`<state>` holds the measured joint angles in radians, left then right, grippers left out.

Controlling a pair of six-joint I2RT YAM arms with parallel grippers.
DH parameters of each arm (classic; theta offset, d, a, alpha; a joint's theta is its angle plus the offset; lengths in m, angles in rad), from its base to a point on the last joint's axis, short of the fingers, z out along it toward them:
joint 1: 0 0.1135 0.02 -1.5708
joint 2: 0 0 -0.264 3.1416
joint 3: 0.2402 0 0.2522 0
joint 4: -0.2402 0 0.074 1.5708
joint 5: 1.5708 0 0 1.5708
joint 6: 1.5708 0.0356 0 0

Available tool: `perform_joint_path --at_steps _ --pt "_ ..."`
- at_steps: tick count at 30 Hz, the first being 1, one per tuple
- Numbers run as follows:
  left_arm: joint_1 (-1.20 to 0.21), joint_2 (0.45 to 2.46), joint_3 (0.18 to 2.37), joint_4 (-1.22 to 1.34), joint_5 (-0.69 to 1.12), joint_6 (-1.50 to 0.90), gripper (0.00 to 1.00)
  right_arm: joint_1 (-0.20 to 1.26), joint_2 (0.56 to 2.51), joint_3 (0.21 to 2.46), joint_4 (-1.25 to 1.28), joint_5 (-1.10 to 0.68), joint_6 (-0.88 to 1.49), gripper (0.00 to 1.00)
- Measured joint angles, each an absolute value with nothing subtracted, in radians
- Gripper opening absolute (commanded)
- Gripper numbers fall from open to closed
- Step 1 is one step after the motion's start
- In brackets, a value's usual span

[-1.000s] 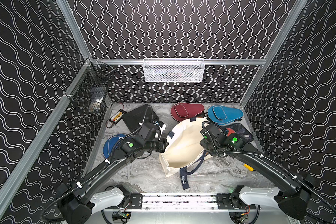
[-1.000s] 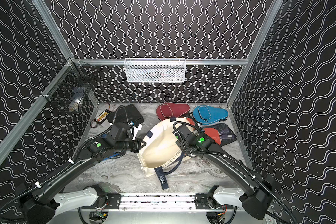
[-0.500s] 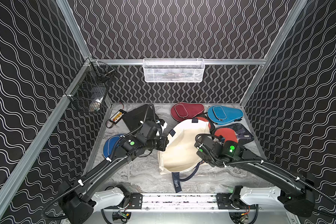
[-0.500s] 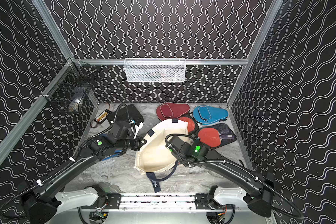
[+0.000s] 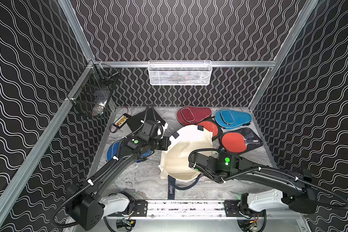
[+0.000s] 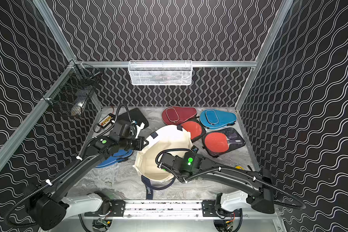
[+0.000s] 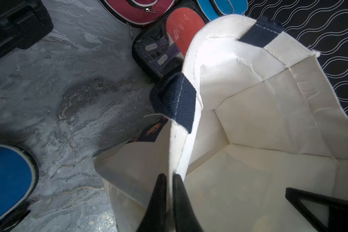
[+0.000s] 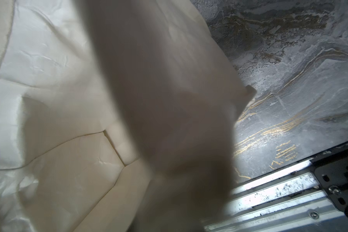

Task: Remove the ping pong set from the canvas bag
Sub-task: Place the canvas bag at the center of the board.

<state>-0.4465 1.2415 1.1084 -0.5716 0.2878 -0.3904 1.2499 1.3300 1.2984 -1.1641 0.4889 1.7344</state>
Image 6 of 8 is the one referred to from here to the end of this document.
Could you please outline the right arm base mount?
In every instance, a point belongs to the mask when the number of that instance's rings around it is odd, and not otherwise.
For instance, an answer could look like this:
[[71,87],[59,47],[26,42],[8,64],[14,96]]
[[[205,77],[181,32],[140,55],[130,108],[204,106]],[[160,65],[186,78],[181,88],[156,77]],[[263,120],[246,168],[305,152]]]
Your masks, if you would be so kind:
[[201,209],[204,217],[219,217],[219,218],[232,218],[240,217],[239,209],[235,211],[224,210],[221,208],[220,203],[216,200],[204,200],[201,203]]

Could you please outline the dark grey paddle case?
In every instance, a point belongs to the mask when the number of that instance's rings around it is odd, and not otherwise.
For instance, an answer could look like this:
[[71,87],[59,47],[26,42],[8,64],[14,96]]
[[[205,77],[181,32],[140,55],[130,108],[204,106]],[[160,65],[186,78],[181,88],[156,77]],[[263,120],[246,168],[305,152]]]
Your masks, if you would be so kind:
[[207,133],[203,138],[203,147],[212,157],[219,157],[245,146],[245,140],[235,128],[227,127]]

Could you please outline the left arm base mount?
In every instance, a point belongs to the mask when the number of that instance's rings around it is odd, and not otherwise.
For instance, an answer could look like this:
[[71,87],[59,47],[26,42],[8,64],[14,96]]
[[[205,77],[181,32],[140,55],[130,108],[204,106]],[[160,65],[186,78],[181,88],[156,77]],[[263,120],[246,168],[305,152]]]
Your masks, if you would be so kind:
[[100,208],[95,212],[87,212],[85,217],[122,217],[126,203],[124,200],[103,201]]

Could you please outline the royal blue paddle case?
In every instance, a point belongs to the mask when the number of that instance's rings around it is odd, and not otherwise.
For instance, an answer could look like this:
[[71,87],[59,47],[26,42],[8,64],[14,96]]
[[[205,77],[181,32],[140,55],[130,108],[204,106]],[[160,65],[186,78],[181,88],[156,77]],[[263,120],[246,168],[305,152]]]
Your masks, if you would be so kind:
[[115,163],[125,162],[133,154],[133,150],[125,151],[123,149],[119,150],[117,153],[110,156],[107,160],[103,161],[101,164],[97,165],[95,168],[105,168],[109,167]]

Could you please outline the teal paddle case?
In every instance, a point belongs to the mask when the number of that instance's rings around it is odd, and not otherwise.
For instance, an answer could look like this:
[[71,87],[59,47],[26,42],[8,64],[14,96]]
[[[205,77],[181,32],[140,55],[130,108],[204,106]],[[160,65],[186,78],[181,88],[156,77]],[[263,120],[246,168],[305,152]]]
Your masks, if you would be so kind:
[[200,113],[199,119],[204,127],[213,130],[234,125],[237,121],[237,116],[232,112],[205,109]]

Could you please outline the cream canvas tote bag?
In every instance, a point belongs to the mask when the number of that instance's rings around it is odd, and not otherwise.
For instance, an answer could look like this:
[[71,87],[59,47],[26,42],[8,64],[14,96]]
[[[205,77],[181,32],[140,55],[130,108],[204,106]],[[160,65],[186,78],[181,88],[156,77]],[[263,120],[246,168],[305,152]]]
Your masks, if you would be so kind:
[[133,168],[146,188],[146,199],[152,200],[154,191],[172,186],[176,180],[171,164],[165,164],[163,156],[182,158],[193,143],[191,134],[180,125],[164,126],[146,139],[148,145],[137,152]]

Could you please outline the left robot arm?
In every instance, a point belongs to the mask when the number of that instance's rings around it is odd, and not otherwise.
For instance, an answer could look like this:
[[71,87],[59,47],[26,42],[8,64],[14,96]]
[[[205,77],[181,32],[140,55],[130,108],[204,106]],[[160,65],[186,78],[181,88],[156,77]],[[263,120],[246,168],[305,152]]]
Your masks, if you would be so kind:
[[[9,209],[4,217],[7,226],[28,228],[38,225],[43,230],[54,228],[65,219],[67,210],[71,208],[64,197],[75,183],[119,150],[141,151],[148,145],[148,141],[139,136],[138,132],[149,125],[146,117],[138,108],[127,109],[121,115],[119,111],[122,107],[126,105],[118,106],[111,127],[88,140],[75,161],[44,184],[30,188],[29,192]],[[21,205],[25,205],[25,210],[33,222],[20,224],[10,220],[14,210]]]

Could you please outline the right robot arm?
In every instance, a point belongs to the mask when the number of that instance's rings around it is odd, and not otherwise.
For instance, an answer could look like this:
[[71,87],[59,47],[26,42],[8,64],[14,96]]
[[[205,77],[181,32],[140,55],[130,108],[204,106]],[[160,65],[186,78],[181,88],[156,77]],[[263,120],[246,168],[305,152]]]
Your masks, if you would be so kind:
[[306,208],[302,200],[274,186],[266,169],[258,172],[237,169],[188,148],[182,149],[182,157],[174,156],[173,153],[178,151],[171,148],[159,152],[155,157],[157,167],[171,173],[181,183],[202,178],[239,190],[235,194],[217,195],[217,206],[223,211],[251,208],[260,213],[273,214],[276,205],[299,210]]

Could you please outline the red paddle case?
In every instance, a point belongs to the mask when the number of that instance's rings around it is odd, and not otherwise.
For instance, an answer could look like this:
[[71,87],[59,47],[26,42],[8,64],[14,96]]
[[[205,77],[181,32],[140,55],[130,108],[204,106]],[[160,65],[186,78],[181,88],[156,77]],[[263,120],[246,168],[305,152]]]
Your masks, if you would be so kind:
[[161,113],[163,122],[166,125],[179,125],[197,116],[194,107],[169,106]]

